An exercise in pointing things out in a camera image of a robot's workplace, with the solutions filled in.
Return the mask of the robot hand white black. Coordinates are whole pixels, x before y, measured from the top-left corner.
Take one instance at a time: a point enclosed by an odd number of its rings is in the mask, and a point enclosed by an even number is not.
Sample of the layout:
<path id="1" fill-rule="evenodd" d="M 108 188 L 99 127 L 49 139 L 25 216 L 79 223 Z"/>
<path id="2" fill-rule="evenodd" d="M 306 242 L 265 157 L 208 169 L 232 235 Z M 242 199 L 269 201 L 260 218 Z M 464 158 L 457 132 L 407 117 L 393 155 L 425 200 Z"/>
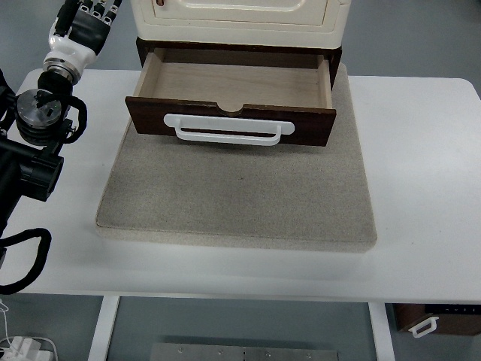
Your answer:
<path id="1" fill-rule="evenodd" d="M 45 71 L 63 71 L 80 77 L 100 54 L 121 1 L 66 1 L 50 29 L 50 52 Z"/>

